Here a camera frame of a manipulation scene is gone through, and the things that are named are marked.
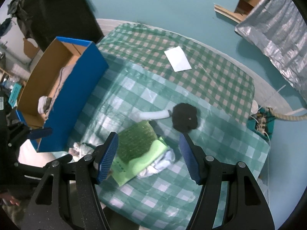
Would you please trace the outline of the person's left hand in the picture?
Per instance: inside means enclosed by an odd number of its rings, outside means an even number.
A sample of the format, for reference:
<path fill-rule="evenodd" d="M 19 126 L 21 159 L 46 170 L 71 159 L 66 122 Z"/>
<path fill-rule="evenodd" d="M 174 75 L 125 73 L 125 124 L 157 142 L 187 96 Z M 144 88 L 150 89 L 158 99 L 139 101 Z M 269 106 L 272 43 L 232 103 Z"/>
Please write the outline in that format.
<path fill-rule="evenodd" d="M 0 198 L 10 202 L 11 205 L 20 206 L 20 201 L 17 200 L 14 196 L 12 196 L 9 192 L 1 193 Z"/>

